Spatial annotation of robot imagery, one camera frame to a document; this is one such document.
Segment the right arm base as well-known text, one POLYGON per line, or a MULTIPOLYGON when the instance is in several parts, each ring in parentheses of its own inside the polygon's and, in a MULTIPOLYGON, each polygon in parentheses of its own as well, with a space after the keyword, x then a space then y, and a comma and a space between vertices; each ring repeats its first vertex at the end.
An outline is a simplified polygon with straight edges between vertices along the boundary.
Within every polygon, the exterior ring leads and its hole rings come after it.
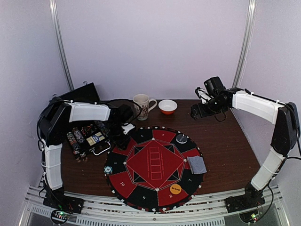
POLYGON ((255 208, 256 210, 245 211, 239 214, 240 219, 244 223, 255 223, 259 220, 263 211, 263 204, 265 200, 263 197, 255 198, 254 200, 247 199, 247 195, 230 196, 225 199, 225 204, 228 213, 244 211, 247 209, 255 208))

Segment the aluminium frame post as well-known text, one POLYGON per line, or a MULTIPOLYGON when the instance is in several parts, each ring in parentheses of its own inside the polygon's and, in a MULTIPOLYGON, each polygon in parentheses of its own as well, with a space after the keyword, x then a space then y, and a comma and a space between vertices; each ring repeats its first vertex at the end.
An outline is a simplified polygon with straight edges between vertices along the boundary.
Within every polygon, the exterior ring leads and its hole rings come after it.
POLYGON ((245 66, 246 66, 246 57, 247 53, 249 51, 249 48, 251 46, 251 39, 253 35, 253 28, 254 28, 254 21, 255 21, 255 13, 256 13, 256 5, 257 1, 256 0, 249 0, 249 5, 248 5, 248 11, 247 11, 247 16, 246 16, 246 24, 245 24, 245 31, 244 31, 244 36, 242 40, 242 45, 241 45, 241 51, 238 59, 238 64, 236 68, 236 73, 235 77, 232 83, 233 87, 239 87, 245 66))
POLYGON ((69 70, 68 63, 67 63, 66 53, 64 50, 64 46, 63 46, 63 39, 62 39, 62 33, 61 33, 61 28, 60 28, 60 23, 59 23, 59 16, 58 16, 58 11, 57 11, 56 0, 49 0, 49 5, 50 5, 50 13, 52 16, 53 26, 54 26, 54 30, 55 30, 55 35, 56 35, 56 40, 57 40, 57 44, 58 44, 59 55, 60 55, 64 75, 65 75, 69 90, 73 91, 74 85, 73 85, 73 81, 72 81, 70 70, 69 70))

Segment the left aluminium frame post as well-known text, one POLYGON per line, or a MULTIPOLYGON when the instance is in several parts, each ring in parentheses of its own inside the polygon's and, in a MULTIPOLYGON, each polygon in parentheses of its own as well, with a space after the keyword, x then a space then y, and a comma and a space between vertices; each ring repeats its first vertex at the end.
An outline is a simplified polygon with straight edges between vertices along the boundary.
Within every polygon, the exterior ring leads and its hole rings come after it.
POLYGON ((73 91, 74 85, 73 85, 73 81, 72 81, 70 70, 69 70, 68 63, 67 63, 66 53, 64 50, 64 46, 63 46, 63 39, 62 39, 62 33, 61 33, 61 28, 60 28, 60 23, 59 23, 59 16, 58 16, 58 11, 57 11, 56 0, 49 0, 49 5, 50 5, 50 13, 52 16, 53 26, 54 26, 54 30, 55 30, 55 35, 56 35, 56 40, 57 40, 57 44, 58 44, 59 55, 60 55, 64 75, 65 75, 69 90, 73 91))

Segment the white orange bowl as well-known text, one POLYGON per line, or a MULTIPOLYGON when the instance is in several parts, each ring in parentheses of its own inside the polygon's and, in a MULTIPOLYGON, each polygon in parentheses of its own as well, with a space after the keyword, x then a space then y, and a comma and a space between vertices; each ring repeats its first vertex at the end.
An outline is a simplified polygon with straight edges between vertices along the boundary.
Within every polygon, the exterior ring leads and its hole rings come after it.
POLYGON ((165 99, 159 102, 158 107, 163 114, 171 115, 176 111, 178 105, 173 100, 165 99))

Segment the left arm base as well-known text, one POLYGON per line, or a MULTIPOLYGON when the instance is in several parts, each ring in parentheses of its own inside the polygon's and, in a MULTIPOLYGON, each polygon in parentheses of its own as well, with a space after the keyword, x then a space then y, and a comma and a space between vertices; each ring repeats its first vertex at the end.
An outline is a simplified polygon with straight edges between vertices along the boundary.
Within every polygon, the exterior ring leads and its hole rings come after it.
POLYGON ((84 200, 66 195, 59 199, 51 191, 47 191, 43 204, 54 208, 50 213, 50 219, 53 223, 61 225, 66 223, 73 213, 81 213, 84 200))

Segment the orange big blind button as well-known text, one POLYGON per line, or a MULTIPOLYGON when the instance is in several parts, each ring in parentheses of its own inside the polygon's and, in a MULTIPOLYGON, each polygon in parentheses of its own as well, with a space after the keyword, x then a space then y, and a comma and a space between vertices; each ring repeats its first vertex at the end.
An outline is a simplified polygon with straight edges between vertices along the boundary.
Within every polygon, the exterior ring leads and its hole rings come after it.
POLYGON ((170 186, 170 192, 172 194, 180 194, 182 191, 182 187, 179 184, 172 184, 170 186))

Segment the blue playing card deck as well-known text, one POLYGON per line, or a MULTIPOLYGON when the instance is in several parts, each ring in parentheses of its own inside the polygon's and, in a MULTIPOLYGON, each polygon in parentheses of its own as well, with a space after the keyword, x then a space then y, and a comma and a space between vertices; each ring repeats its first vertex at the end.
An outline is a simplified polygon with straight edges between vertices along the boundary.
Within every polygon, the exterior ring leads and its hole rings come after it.
POLYGON ((201 156, 187 157, 187 161, 192 174, 198 175, 198 174, 207 173, 207 169, 203 157, 201 156))

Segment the poker chip stack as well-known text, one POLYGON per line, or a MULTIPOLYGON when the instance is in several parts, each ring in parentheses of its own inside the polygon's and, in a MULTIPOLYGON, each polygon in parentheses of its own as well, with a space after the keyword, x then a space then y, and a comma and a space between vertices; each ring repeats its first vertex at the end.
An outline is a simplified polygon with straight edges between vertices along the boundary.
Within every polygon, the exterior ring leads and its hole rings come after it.
POLYGON ((104 166, 103 171, 106 176, 113 174, 113 168, 112 168, 112 166, 109 166, 109 165, 104 166))

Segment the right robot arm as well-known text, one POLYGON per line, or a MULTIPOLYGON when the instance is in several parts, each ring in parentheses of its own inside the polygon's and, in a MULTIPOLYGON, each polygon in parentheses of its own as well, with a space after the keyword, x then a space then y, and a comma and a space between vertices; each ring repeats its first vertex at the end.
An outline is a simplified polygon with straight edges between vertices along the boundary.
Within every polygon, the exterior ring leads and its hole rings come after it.
POLYGON ((300 146, 301 127, 297 106, 259 96, 248 89, 226 88, 219 77, 204 82, 195 89, 200 102, 191 106, 190 115, 197 120, 216 117, 231 110, 237 117, 252 148, 264 147, 257 153, 260 168, 250 181, 251 190, 241 197, 241 204, 250 208, 259 194, 279 173, 290 151, 300 146))

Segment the black poker chip case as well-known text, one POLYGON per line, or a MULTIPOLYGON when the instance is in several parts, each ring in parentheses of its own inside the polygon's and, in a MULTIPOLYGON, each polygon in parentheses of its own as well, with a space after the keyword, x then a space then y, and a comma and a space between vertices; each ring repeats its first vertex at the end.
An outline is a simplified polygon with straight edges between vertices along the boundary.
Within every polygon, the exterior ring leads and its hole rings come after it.
MULTIPOLYGON (((86 84, 73 91, 62 94, 59 98, 77 104, 99 104, 101 102, 94 83, 86 84)), ((71 128, 66 132, 66 137, 77 161, 85 161, 87 155, 90 153, 99 155, 106 149, 110 149, 113 145, 113 142, 110 140, 111 127, 117 124, 123 125, 126 121, 122 116, 123 106, 115 107, 110 103, 105 103, 104 105, 110 109, 110 115, 107 121, 92 119, 73 121, 70 123, 71 128), (90 146, 86 139, 97 132, 101 132, 105 136, 105 139, 90 146)))

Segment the right aluminium frame post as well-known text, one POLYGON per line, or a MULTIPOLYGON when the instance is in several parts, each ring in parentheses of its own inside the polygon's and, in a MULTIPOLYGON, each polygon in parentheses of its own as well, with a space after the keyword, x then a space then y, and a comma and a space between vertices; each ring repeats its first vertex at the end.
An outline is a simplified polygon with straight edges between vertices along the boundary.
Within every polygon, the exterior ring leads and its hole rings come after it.
POLYGON ((246 57, 247 53, 249 51, 249 48, 251 46, 251 39, 253 35, 253 28, 254 28, 254 21, 255 21, 255 13, 256 13, 256 5, 257 1, 256 0, 249 0, 249 5, 248 5, 248 11, 247 11, 247 16, 246 16, 246 24, 245 24, 245 31, 244 31, 244 36, 242 40, 242 45, 241 45, 241 51, 238 59, 238 64, 236 68, 236 73, 235 77, 232 83, 233 87, 239 87, 245 66, 246 66, 246 57))

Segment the beige patterned mug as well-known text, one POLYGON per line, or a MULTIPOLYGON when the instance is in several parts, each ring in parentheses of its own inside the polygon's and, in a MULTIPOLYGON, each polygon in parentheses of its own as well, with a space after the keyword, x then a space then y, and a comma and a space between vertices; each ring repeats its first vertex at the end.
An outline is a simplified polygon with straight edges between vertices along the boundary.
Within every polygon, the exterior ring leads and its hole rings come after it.
POLYGON ((133 97, 133 102, 138 104, 134 105, 136 114, 138 115, 137 119, 144 121, 148 118, 149 112, 157 106, 156 99, 150 98, 146 94, 137 94, 133 97))

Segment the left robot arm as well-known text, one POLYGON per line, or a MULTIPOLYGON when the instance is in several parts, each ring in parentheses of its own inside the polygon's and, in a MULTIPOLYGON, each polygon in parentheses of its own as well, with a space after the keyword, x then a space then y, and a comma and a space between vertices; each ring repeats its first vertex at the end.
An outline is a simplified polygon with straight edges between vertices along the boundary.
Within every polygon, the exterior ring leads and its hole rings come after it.
POLYGON ((127 145, 127 136, 135 129, 130 118, 132 108, 128 105, 115 107, 111 101, 94 103, 75 102, 53 98, 37 121, 37 136, 44 153, 43 169, 46 184, 51 190, 63 187, 61 176, 61 151, 66 133, 75 121, 103 121, 106 137, 119 147, 127 145))

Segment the round poker mat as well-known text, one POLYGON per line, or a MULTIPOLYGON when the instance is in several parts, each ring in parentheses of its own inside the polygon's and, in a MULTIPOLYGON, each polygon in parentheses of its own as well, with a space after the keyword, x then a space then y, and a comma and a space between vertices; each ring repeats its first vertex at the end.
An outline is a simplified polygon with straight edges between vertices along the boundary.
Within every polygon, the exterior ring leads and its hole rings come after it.
POLYGON ((200 148, 187 136, 185 144, 176 142, 180 131, 166 127, 139 128, 130 134, 126 150, 115 147, 106 165, 113 174, 106 176, 111 192, 126 205, 148 212, 176 209, 200 190, 204 174, 191 173, 187 157, 201 156, 200 148), (170 186, 179 184, 180 194, 170 186))

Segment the clear dealer button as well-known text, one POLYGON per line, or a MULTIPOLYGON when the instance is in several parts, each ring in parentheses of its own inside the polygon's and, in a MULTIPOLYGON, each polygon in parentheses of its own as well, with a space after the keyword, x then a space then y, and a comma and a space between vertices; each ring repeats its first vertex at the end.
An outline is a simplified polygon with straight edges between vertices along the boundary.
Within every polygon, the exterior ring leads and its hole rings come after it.
POLYGON ((187 141, 188 141, 188 138, 184 134, 178 134, 176 136, 176 142, 179 143, 179 144, 183 145, 183 144, 187 143, 187 141))

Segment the boxed card deck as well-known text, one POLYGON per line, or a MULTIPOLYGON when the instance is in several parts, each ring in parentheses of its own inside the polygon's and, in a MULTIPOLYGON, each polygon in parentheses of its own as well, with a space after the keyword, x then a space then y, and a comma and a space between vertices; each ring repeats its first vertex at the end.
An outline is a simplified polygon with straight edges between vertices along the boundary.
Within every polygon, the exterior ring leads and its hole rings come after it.
POLYGON ((93 146, 104 140, 105 136, 101 132, 97 132, 86 139, 90 146, 93 146))

